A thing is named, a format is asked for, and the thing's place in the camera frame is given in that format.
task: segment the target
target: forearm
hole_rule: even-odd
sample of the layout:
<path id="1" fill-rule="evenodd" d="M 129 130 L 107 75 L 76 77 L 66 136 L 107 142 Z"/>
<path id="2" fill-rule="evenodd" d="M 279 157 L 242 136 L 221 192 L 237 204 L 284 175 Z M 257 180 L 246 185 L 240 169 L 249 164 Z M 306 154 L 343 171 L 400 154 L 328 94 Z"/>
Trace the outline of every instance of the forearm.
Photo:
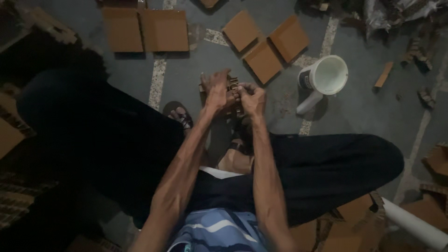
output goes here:
<path id="1" fill-rule="evenodd" d="M 201 111 L 196 125 L 168 166 L 132 252 L 160 252 L 165 247 L 172 228 L 189 202 L 214 113 L 207 107 Z"/>
<path id="2" fill-rule="evenodd" d="M 294 251 L 295 243 L 288 229 L 284 191 L 264 117 L 253 117 L 252 126 L 255 155 L 254 200 L 259 226 L 277 246 L 277 250 Z"/>

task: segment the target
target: bucket label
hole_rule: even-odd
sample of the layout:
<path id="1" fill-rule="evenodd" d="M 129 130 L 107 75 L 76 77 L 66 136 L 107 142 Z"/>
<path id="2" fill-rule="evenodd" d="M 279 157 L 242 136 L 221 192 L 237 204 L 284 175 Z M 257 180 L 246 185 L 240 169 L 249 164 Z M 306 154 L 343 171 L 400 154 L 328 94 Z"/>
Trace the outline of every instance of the bucket label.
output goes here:
<path id="1" fill-rule="evenodd" d="M 313 86 L 310 83 L 310 73 L 311 70 L 300 73 L 299 75 L 299 86 L 302 89 L 313 89 Z"/>

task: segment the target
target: white pipe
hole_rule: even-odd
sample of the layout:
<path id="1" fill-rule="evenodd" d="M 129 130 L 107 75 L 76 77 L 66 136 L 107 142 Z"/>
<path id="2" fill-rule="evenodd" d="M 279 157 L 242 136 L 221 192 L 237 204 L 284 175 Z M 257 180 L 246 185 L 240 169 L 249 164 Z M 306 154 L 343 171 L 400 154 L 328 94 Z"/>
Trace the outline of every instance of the white pipe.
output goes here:
<path id="1" fill-rule="evenodd" d="M 437 251 L 448 252 L 448 235 L 429 225 L 417 216 L 407 212 L 389 200 L 384 201 L 386 216 L 415 238 Z"/>

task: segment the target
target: dark pants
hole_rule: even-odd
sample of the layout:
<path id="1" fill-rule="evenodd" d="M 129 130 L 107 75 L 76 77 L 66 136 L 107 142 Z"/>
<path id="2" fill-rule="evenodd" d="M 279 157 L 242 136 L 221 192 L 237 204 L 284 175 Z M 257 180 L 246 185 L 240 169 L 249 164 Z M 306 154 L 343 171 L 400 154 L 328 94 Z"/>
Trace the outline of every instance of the dark pants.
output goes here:
<path id="1" fill-rule="evenodd" d="M 109 86 L 68 70 L 36 76 L 17 100 L 46 147 L 78 164 L 141 226 L 154 191 L 184 140 L 180 123 Z M 403 156 L 373 135 L 271 135 L 289 224 L 313 220 L 397 177 Z M 216 179 L 199 171 L 188 211 L 254 212 L 252 175 Z"/>

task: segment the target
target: gray floor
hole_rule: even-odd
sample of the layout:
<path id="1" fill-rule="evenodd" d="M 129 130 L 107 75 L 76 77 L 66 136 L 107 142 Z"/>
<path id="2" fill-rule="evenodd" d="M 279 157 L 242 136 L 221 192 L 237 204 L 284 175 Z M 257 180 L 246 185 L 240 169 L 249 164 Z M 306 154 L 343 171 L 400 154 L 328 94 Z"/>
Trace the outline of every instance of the gray floor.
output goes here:
<path id="1" fill-rule="evenodd" d="M 190 26 L 196 25 L 202 36 L 205 29 L 221 30 L 242 9 L 247 9 L 262 32 L 268 35 L 289 15 L 295 13 L 296 6 L 296 0 L 222 1 L 221 7 L 212 15 L 204 13 L 195 4 L 196 1 L 177 0 L 175 8 L 186 10 L 188 23 Z M 153 56 L 152 53 L 146 53 L 146 59 L 117 59 L 108 49 L 101 13 L 93 0 L 39 0 L 32 4 L 40 5 L 70 26 L 84 41 L 99 46 L 111 75 L 110 84 L 146 104 L 149 101 L 154 58 L 166 58 L 167 62 L 159 107 L 163 108 L 167 102 L 177 100 L 187 107 L 193 118 L 198 116 L 201 108 L 198 94 L 201 72 L 210 74 L 230 67 L 232 76 L 238 77 L 240 81 L 254 81 L 230 47 L 202 40 L 201 35 L 197 47 L 189 55 L 170 53 Z M 163 0 L 152 0 L 150 7 L 162 9 Z M 310 17 L 300 11 L 297 15 L 310 37 L 310 45 L 304 54 L 319 58 L 329 16 Z M 444 58 L 447 61 L 448 52 L 442 46 L 447 44 L 447 40 L 439 41 L 439 49 L 433 60 L 434 69 L 423 75 L 414 64 L 405 68 L 399 66 L 411 31 L 412 26 L 403 27 L 399 35 L 385 45 L 376 39 L 366 42 L 356 29 L 339 25 L 331 53 L 346 61 L 349 80 L 341 92 L 325 97 L 318 104 L 309 131 L 310 135 L 369 133 L 396 144 L 404 154 L 406 171 L 380 188 L 379 192 L 389 200 L 395 199 L 397 203 L 403 200 L 403 195 L 406 196 L 406 201 L 418 197 L 415 190 L 418 182 L 431 181 L 431 176 L 420 162 L 421 158 L 435 143 L 448 141 L 448 117 L 443 110 L 448 107 L 448 94 L 439 91 L 436 109 L 426 116 L 416 95 L 419 87 L 433 87 L 447 79 L 448 73 L 444 72 L 446 63 L 440 71 Z M 394 61 L 395 66 L 380 93 L 373 94 L 371 87 L 388 61 Z M 299 97 L 303 96 L 296 84 L 300 70 L 299 66 L 289 66 L 266 87 L 266 117 L 269 130 L 273 133 L 298 134 L 302 127 L 303 119 L 294 114 Z M 401 96 L 399 101 L 396 99 L 397 94 Z M 226 121 L 221 120 L 213 126 L 210 137 L 213 143 L 212 157 L 220 155 L 230 139 L 230 133 Z M 135 231 L 129 217 L 101 195 L 88 194 L 81 196 L 80 200 L 95 206 L 98 202 L 103 204 L 102 209 L 109 214 L 105 217 L 99 210 L 91 212 L 92 220 L 100 221 L 107 238 L 127 248 Z"/>

